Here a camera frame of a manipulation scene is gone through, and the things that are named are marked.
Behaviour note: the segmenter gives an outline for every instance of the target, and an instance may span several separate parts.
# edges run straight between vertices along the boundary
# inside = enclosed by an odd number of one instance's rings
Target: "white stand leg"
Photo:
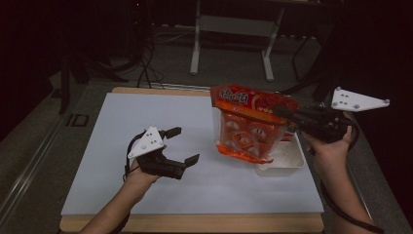
[[[273,45],[277,38],[277,32],[279,31],[280,23],[282,22],[283,12],[284,12],[284,8],[281,8],[279,11],[279,15],[277,16],[277,21],[274,23],[274,27],[270,35],[270,42],[268,44],[267,50],[262,51],[262,60],[264,63],[265,76],[267,78],[267,81],[270,81],[270,82],[274,81],[273,68],[270,62],[270,53],[273,50]]]
[[[195,19],[195,44],[192,52],[191,75],[198,74],[198,63],[200,62],[200,17],[201,17],[201,0],[197,1],[197,18]]]

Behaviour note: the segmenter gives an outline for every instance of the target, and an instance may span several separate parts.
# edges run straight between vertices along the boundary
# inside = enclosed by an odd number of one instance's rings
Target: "red packaging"
[[[296,111],[298,102],[239,85],[212,87],[210,96],[212,106],[220,110],[220,117],[214,117],[219,123],[218,151],[250,163],[271,163],[271,151],[289,125],[273,109],[282,105]]]

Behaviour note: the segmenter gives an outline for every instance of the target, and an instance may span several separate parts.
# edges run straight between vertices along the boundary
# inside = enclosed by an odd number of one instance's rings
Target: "metal stand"
[[[270,63],[270,53],[277,38],[284,8],[279,10],[276,21],[264,21],[254,19],[235,19],[206,16],[201,14],[201,0],[197,1],[197,16],[195,19],[195,44],[192,53],[191,69],[192,75],[198,74],[198,64],[200,61],[200,33],[204,31],[215,31],[225,33],[235,33],[243,35],[254,35],[269,37],[270,42],[266,50],[262,52],[265,74],[267,81],[274,81],[273,70]]]

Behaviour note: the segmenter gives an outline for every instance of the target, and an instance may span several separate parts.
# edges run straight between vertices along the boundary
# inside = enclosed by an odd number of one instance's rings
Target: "white paper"
[[[260,176],[254,165],[219,154],[210,97],[108,94],[62,215],[96,214],[121,187],[131,139],[150,126],[181,127],[164,154],[200,154],[181,180],[162,177],[132,214],[322,213],[308,165],[290,176]]]

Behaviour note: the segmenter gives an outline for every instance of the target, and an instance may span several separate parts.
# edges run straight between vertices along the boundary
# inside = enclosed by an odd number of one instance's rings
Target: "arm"
[[[131,168],[137,167],[133,160]],[[106,206],[82,229],[80,233],[109,233],[130,213],[146,191],[159,177],[143,173],[140,168],[128,174],[125,183]]]
[[[351,142],[351,132],[352,129],[349,127],[342,140],[329,144],[312,136],[303,135],[316,151],[314,163],[316,171],[334,203],[349,216],[374,225],[359,201],[347,172],[346,159]],[[335,233],[372,233],[351,224],[335,212],[332,213],[332,220]]]

